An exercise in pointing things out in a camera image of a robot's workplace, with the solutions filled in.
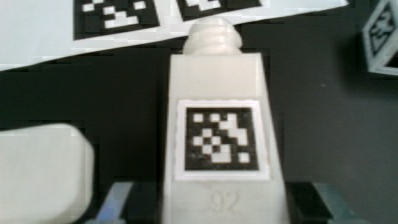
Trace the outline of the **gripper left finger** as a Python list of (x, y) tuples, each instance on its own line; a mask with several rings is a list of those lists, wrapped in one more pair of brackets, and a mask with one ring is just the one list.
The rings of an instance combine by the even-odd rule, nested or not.
[(156, 224), (156, 183), (115, 182), (86, 224)]

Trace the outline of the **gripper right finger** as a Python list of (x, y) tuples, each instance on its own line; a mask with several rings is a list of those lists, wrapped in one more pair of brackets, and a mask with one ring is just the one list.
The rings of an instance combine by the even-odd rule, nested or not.
[(316, 182), (287, 182), (291, 224), (355, 224), (358, 217), (335, 188)]

